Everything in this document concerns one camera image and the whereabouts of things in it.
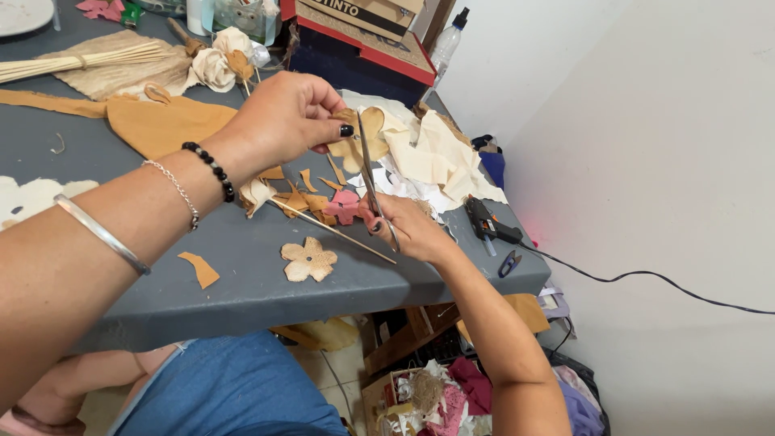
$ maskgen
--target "bundle of wooden sticks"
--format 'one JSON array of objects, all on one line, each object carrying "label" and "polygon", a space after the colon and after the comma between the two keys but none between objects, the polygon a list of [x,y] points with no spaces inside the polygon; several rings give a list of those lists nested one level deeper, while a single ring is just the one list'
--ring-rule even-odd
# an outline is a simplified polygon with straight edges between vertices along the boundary
[{"label": "bundle of wooden sticks", "polygon": [[0,62],[0,83],[28,78],[38,74],[58,71],[105,67],[108,65],[139,64],[161,61],[165,54],[157,43],[145,43],[139,46],[114,50],[106,53],[84,54],[82,56],[56,57],[54,59],[35,59],[32,61]]}]

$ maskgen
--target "silver chain bracelet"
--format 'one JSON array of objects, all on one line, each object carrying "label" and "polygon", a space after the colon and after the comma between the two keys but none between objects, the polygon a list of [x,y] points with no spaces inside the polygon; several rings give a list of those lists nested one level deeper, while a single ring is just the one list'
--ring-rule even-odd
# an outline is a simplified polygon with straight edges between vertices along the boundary
[{"label": "silver chain bracelet", "polygon": [[156,168],[159,168],[161,172],[167,176],[167,178],[170,179],[170,181],[175,185],[175,188],[177,188],[177,191],[181,194],[181,197],[183,197],[184,200],[186,200],[186,204],[188,205],[188,210],[191,211],[191,215],[193,218],[191,219],[191,229],[188,231],[191,233],[192,231],[196,230],[197,227],[199,227],[199,211],[196,210],[194,205],[191,203],[191,199],[188,198],[188,194],[186,194],[186,191],[183,190],[183,188],[177,183],[177,180],[175,180],[175,176],[172,175],[171,172],[164,169],[163,166],[161,166],[160,163],[154,162],[154,161],[143,161],[143,165],[153,165]]}]

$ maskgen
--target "gray table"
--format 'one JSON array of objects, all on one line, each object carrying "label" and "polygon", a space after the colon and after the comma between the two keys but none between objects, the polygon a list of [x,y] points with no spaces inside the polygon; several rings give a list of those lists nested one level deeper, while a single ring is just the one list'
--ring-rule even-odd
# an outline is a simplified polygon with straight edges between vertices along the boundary
[{"label": "gray table", "polygon": [[[62,9],[62,31],[50,26],[23,36],[0,38],[0,61],[17,61],[64,50],[76,43],[123,28],[116,22],[90,20],[70,2]],[[164,19],[145,14],[139,32],[177,43]],[[83,95],[53,76],[0,85],[3,89],[31,90],[81,99]],[[203,102],[239,108],[242,91],[219,94],[196,87],[186,96]],[[443,110],[438,100],[429,102]],[[54,178],[61,183],[91,179],[105,183],[140,166],[143,158],[109,128],[106,120],[87,119],[40,109],[0,105],[0,175],[21,185],[35,178]],[[60,133],[67,150],[55,155]],[[311,168],[313,180],[336,180],[325,156],[308,153],[284,165],[292,181],[301,180],[298,171]],[[276,187],[287,191],[285,181]],[[333,194],[315,183],[321,194]],[[485,200],[498,219],[519,226],[505,204]],[[460,246],[469,258],[504,294],[537,293],[549,278],[549,268],[539,257],[518,249],[524,258],[507,278],[498,278],[498,267],[514,249],[496,240],[497,257],[489,257],[474,236],[463,208],[444,214]],[[392,256],[393,266],[379,257],[303,220],[289,220],[278,208],[262,207],[252,220],[236,204],[224,204],[207,217],[199,229],[184,237],[154,266],[153,274],[142,277],[89,331],[74,352],[126,349],[148,351],[194,337],[239,335],[253,330],[310,320],[325,320],[347,313],[368,313],[400,306],[428,305],[452,299],[436,272],[426,263],[393,254],[382,241],[371,238],[364,226],[338,226],[349,236]],[[335,251],[339,261],[334,272],[320,283],[307,279],[289,282],[283,273],[288,263],[280,247],[301,244],[305,237],[319,239]],[[202,256],[220,275],[215,284],[202,290],[194,269],[177,258],[182,251]]]}]

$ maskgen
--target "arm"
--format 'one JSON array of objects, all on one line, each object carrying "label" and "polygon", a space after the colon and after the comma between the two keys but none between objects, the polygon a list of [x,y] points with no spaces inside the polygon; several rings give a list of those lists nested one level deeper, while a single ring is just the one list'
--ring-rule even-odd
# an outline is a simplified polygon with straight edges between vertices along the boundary
[{"label": "arm", "polygon": [[[321,78],[280,73],[200,145],[237,189],[264,169],[338,140],[343,122],[328,118],[344,107]],[[158,162],[201,216],[223,202],[221,183],[196,154],[178,151]],[[73,201],[148,265],[191,224],[175,186],[148,165]],[[0,233],[0,277],[0,412],[138,279],[128,263],[59,206]]]},{"label": "arm", "polygon": [[[560,386],[522,318],[413,201],[377,195],[401,253],[433,265],[452,292],[492,381],[493,434],[569,435]],[[390,230],[367,203],[360,202],[360,215],[369,231],[390,242]]]}]

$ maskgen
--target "silver bangle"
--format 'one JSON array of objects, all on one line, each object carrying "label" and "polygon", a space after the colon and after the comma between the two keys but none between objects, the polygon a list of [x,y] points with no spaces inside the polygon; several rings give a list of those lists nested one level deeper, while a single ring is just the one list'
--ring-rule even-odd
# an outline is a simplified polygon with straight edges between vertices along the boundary
[{"label": "silver bangle", "polygon": [[181,194],[183,199],[186,200],[186,204],[188,205],[188,210],[191,211],[191,216],[192,216],[191,228],[188,229],[188,232],[191,233],[192,231],[196,230],[197,227],[199,227],[199,211],[197,211],[194,205],[191,203],[191,199],[188,198],[188,194],[186,194],[186,191],[184,191],[183,188],[177,183],[177,180],[175,180],[175,176],[173,176],[171,172],[164,169],[164,167],[161,166],[161,164],[158,162],[148,160],[148,161],[143,161],[143,165],[153,165],[154,167],[159,168],[161,172],[164,175],[166,175],[167,178],[170,179],[173,185],[175,185],[175,188],[177,188],[177,191]]},{"label": "silver bangle", "polygon": [[59,194],[53,199],[59,206],[62,206],[62,209],[65,209],[67,213],[73,216],[73,218],[78,220],[78,222],[83,224],[87,229],[91,230],[91,232],[97,235],[98,238],[102,239],[102,242],[105,242],[108,247],[112,248],[113,251],[118,253],[119,256],[124,258],[125,261],[129,262],[129,264],[132,265],[132,268],[134,268],[138,274],[150,274],[150,268],[148,265],[142,263],[134,253],[132,253],[127,247],[124,247],[124,244],[120,243],[119,240],[111,235],[110,232],[105,230],[103,226],[100,226],[97,221],[94,221],[94,219],[91,218],[86,212],[84,212],[83,209],[70,201],[68,197],[64,196],[64,194]]}]

